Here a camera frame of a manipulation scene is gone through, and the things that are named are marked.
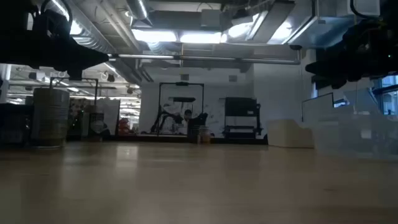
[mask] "black object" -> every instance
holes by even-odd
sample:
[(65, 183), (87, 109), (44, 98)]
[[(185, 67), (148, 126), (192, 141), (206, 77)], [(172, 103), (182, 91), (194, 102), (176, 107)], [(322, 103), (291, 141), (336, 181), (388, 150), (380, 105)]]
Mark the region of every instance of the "black object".
[(0, 144), (23, 146), (30, 139), (32, 105), (0, 104)]
[(108, 80), (108, 82), (114, 82), (114, 75), (109, 74), (107, 80)]
[(194, 97), (173, 97), (173, 102), (192, 103), (195, 100)]
[(202, 113), (196, 118), (189, 119), (187, 138), (191, 143), (197, 143), (200, 126), (206, 125), (207, 116), (207, 113)]
[(2, 90), (1, 90), (2, 84), (3, 84), (3, 80), (0, 78), (0, 97), (1, 97), (1, 93), (2, 93)]
[[(7, 21), (0, 26), (0, 63), (29, 65), (36, 69), (53, 67), (67, 71), (72, 79), (81, 80), (82, 70), (107, 62), (109, 57), (77, 44), (70, 37), (72, 14), (64, 0), (69, 21), (63, 15), (45, 10), (47, 2), (49, 0), (42, 5), (40, 14), (30, 0), (7, 2), (7, 9), (0, 14), (0, 20)], [(34, 18), (32, 30), (27, 30), (28, 13)]]
[(176, 85), (176, 86), (198, 85), (198, 86), (201, 86), (201, 113), (203, 113), (204, 102), (205, 102), (205, 84), (203, 84), (203, 83), (187, 83), (187, 82), (176, 82), (176, 83), (162, 82), (162, 83), (159, 83), (159, 99), (158, 99), (159, 107), (158, 107), (158, 110), (157, 110), (156, 121), (155, 121), (154, 125), (150, 129), (150, 131), (152, 133), (154, 133), (154, 131), (156, 130), (158, 136), (159, 136), (159, 134), (160, 134), (159, 132), (161, 130), (159, 119), (162, 116), (162, 107), (160, 105), (160, 96), (162, 95), (162, 85)]
[(397, 71), (398, 7), (396, 1), (388, 1), (386, 5), (390, 7), (384, 7), (381, 20), (360, 14), (351, 0), (351, 10), (365, 20), (348, 29), (340, 43), (318, 50), (318, 61), (307, 65), (306, 71), (314, 73), (317, 80), (326, 80), (334, 89), (347, 81), (380, 78)]
[(155, 123), (154, 125), (152, 125), (152, 127), (150, 128), (150, 132), (151, 133), (155, 133), (157, 132), (159, 134), (159, 131), (163, 128), (164, 122), (167, 118), (173, 118), (174, 121), (177, 124), (182, 124), (182, 120), (183, 118), (179, 115), (174, 115), (174, 114), (170, 114), (167, 111), (162, 111), (161, 106), (159, 105), (159, 111), (161, 111), (160, 113), (158, 113)]
[[(253, 138), (261, 135), (260, 104), (255, 98), (225, 98), (224, 136), (225, 138)], [(256, 126), (227, 125), (227, 117), (255, 117)]]
[(35, 72), (29, 72), (28, 78), (36, 80), (37, 79), (37, 73)]

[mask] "fluorescent light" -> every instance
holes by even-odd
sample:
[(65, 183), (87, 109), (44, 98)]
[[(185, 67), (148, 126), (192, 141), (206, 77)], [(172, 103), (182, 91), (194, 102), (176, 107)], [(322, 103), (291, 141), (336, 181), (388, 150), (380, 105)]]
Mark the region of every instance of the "fluorescent light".
[(120, 108), (139, 108), (138, 106), (140, 106), (140, 105), (124, 105), (124, 106), (120, 106)]
[[(68, 11), (63, 6), (61, 6), (61, 4), (58, 3), (58, 1), (52, 0), (52, 2), (61, 10), (62, 14), (69, 20)], [(70, 28), (70, 34), (72, 35), (81, 34), (82, 30), (83, 29), (75, 21), (72, 22), (72, 26)]]
[(141, 103), (136, 103), (135, 101), (122, 101), (120, 102), (122, 105), (133, 105), (133, 106), (139, 106)]
[(67, 84), (67, 83), (64, 83), (64, 82), (60, 82), (62, 85), (64, 85), (64, 86), (69, 86), (69, 84)]
[(10, 99), (10, 100), (14, 100), (14, 101), (16, 101), (16, 102), (22, 102), (22, 101), (23, 101), (21, 98), (18, 98), (18, 99)]
[(184, 34), (180, 38), (182, 43), (193, 44), (219, 44), (221, 40), (221, 33), (206, 33), (206, 32), (190, 32)]
[(174, 59), (173, 55), (128, 55), (128, 54), (119, 54), (121, 58), (140, 58), (140, 59)]
[(249, 32), (252, 24), (253, 24), (252, 22), (247, 22), (236, 26), (232, 26), (228, 30), (228, 35), (231, 36), (232, 38), (237, 38), (243, 34), (246, 34), (247, 32)]
[(72, 26), (70, 28), (71, 35), (78, 35), (81, 34), (83, 28), (81, 28), (75, 21), (72, 22)]
[(137, 110), (134, 110), (134, 109), (121, 109), (121, 111), (123, 111), (123, 112), (130, 112), (130, 113), (139, 114), (139, 111), (137, 111)]
[(74, 92), (79, 92), (79, 89), (77, 89), (77, 88), (68, 88), (68, 90), (74, 91)]
[(132, 29), (132, 33), (137, 40), (156, 43), (156, 42), (175, 42), (177, 37), (173, 31), (153, 31)]
[(221, 43), (226, 43), (227, 41), (228, 41), (228, 35), (223, 34), (223, 35), (221, 36), (220, 42), (221, 42)]
[(109, 97), (111, 100), (138, 100), (137, 97), (133, 96), (114, 96), (114, 97)]
[(289, 22), (284, 22), (280, 27), (275, 31), (275, 34), (272, 36), (272, 39), (285, 39), (292, 33), (292, 25)]
[(31, 93), (8, 93), (8, 96), (33, 96)]

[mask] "cable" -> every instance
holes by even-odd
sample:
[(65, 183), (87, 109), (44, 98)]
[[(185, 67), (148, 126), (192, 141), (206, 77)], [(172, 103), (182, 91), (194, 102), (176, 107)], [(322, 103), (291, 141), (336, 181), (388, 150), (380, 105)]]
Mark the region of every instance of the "cable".
[(206, 5), (208, 5), (208, 6), (210, 7), (210, 9), (213, 9), (213, 7), (212, 7), (210, 4), (208, 4), (207, 2), (201, 2), (201, 3), (199, 3), (199, 5), (198, 5), (198, 7), (197, 7), (197, 11), (199, 10), (199, 7), (200, 7), (203, 3), (205, 3)]
[(350, 2), (349, 2), (349, 7), (351, 8), (351, 11), (352, 11), (355, 15), (357, 15), (357, 16), (359, 16), (359, 17), (362, 17), (362, 18), (364, 18), (364, 19), (372, 19), (372, 20), (373, 20), (373, 19), (377, 19), (377, 20), (380, 19), (380, 18), (375, 17), (375, 16), (367, 16), (367, 15), (364, 15), (364, 14), (358, 12), (358, 11), (355, 9), (354, 0), (350, 0)]

